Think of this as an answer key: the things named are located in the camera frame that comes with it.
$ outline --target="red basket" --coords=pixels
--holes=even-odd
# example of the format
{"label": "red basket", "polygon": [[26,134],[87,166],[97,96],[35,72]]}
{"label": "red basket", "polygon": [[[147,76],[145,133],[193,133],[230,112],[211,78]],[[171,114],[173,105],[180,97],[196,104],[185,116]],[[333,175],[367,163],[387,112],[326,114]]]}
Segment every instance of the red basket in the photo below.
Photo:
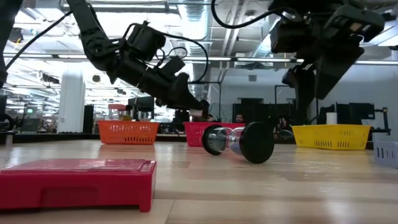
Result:
{"label": "red basket", "polygon": [[159,123],[145,121],[98,121],[104,144],[153,144]]}
{"label": "red basket", "polygon": [[188,146],[201,146],[201,135],[207,127],[214,124],[232,129],[244,127],[243,123],[184,122]]}

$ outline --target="wooden tabletop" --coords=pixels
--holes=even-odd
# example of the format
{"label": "wooden tabletop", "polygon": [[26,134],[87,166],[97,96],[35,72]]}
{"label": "wooden tabletop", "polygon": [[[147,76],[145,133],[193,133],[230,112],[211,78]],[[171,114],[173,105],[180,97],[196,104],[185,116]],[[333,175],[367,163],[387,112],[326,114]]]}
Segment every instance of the wooden tabletop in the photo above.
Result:
{"label": "wooden tabletop", "polygon": [[0,223],[398,223],[398,170],[375,165],[372,151],[277,145],[268,162],[252,165],[232,152],[211,156],[184,142],[107,146],[84,140],[0,148],[0,166],[50,158],[157,160],[152,211],[3,213]]}

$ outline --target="black cable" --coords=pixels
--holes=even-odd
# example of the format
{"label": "black cable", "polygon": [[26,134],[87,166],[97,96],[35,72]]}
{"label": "black cable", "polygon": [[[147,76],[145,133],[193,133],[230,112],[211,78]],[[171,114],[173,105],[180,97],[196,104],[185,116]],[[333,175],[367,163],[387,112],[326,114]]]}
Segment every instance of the black cable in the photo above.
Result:
{"label": "black cable", "polygon": [[160,58],[157,56],[157,54],[155,54],[156,58],[159,60],[159,61],[157,62],[157,64],[155,65],[155,68],[160,67],[160,66],[163,64],[164,60],[166,60],[166,53],[164,52],[163,49],[160,49],[160,51],[162,51],[162,59],[160,59]]}
{"label": "black cable", "polygon": [[173,51],[177,50],[177,49],[182,49],[182,50],[185,51],[185,55],[184,55],[183,57],[180,57],[179,55],[177,55],[177,53],[175,53],[175,55],[176,55],[179,59],[184,59],[186,56],[188,56],[188,50],[187,50],[185,47],[174,47],[174,48],[171,49],[171,50],[169,51],[169,53],[166,55],[166,58],[170,58],[170,54],[171,54]]}
{"label": "black cable", "polygon": [[207,50],[204,48],[204,46],[202,46],[202,44],[200,44],[199,42],[197,42],[197,41],[195,41],[195,40],[192,40],[192,39],[189,39],[189,38],[186,38],[186,37],[180,37],[180,36],[177,36],[177,35],[166,34],[166,33],[162,33],[162,34],[165,35],[166,37],[171,37],[171,38],[176,38],[176,39],[181,39],[181,40],[189,41],[189,42],[191,42],[191,43],[196,44],[197,46],[199,46],[199,47],[202,49],[202,51],[203,51],[203,53],[205,53],[205,57],[206,57],[206,66],[205,66],[205,70],[203,71],[203,74],[201,75],[201,77],[199,77],[199,78],[198,78],[197,80],[195,80],[195,81],[192,81],[192,83],[198,83],[198,82],[200,82],[200,80],[202,80],[203,77],[205,77],[205,75],[206,75],[206,73],[207,73],[207,70],[208,70],[208,67],[209,67],[209,56],[208,56]]}
{"label": "black cable", "polygon": [[224,23],[223,21],[221,21],[221,19],[219,19],[219,17],[217,16],[217,12],[216,12],[216,0],[211,0],[211,13],[212,13],[212,15],[213,15],[213,17],[214,17],[214,20],[215,20],[220,26],[222,26],[222,27],[224,27],[224,28],[227,28],[227,29],[239,29],[239,28],[243,28],[243,27],[246,27],[246,26],[248,26],[248,25],[251,25],[251,24],[253,24],[253,23],[257,22],[257,21],[260,21],[261,19],[263,19],[263,18],[265,18],[265,17],[267,17],[267,16],[269,16],[269,15],[271,15],[271,14],[278,13],[278,12],[283,12],[283,11],[292,11],[292,12],[295,12],[295,10],[292,9],[292,8],[289,8],[289,7],[281,7],[281,8],[272,9],[272,10],[270,10],[270,11],[267,11],[267,12],[261,14],[260,16],[257,16],[256,18],[254,18],[254,19],[252,19],[252,20],[250,20],[250,21],[244,22],[244,23],[242,23],[242,24],[229,25],[229,24],[226,24],[226,23]]}
{"label": "black cable", "polygon": [[17,54],[15,54],[15,56],[13,56],[13,58],[10,60],[10,62],[6,65],[6,70],[8,70],[8,68],[11,67],[11,65],[19,58],[19,56],[22,55],[22,53],[24,53],[24,51],[31,46],[38,38],[40,38],[41,36],[43,36],[44,34],[46,34],[48,31],[50,31],[51,29],[53,29],[56,25],[58,25],[60,22],[62,22],[64,20],[64,18],[68,17],[70,14],[72,14],[71,11],[67,12],[65,15],[63,15],[61,18],[59,18],[57,21],[55,21],[53,24],[51,24],[50,26],[48,26],[45,30],[43,30],[42,32],[40,32],[39,34],[37,34],[35,37],[33,37],[30,41],[28,41],[28,43],[25,44],[25,46],[23,46]]}

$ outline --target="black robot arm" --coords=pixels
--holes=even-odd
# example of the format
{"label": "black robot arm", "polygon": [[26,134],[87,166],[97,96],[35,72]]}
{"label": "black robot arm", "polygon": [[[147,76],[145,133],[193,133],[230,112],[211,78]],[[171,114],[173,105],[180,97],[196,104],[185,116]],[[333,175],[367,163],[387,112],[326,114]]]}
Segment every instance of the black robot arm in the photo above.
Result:
{"label": "black robot arm", "polygon": [[80,29],[85,54],[98,70],[105,71],[114,83],[120,78],[157,98],[159,106],[202,110],[207,105],[189,92],[189,75],[180,73],[185,64],[173,57],[162,68],[147,66],[165,43],[165,35],[143,24],[134,26],[128,39],[128,30],[121,39],[109,39],[99,24],[94,9],[85,0],[67,0]]}

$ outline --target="white pillar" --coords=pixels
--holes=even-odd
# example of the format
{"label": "white pillar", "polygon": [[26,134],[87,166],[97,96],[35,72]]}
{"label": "white pillar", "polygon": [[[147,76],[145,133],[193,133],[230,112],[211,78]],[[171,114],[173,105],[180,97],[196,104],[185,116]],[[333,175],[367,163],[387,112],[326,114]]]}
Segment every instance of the white pillar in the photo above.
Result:
{"label": "white pillar", "polygon": [[391,50],[391,60],[398,60],[398,50]]}
{"label": "white pillar", "polygon": [[58,133],[83,132],[86,91],[83,69],[81,63],[66,63],[61,82]]}

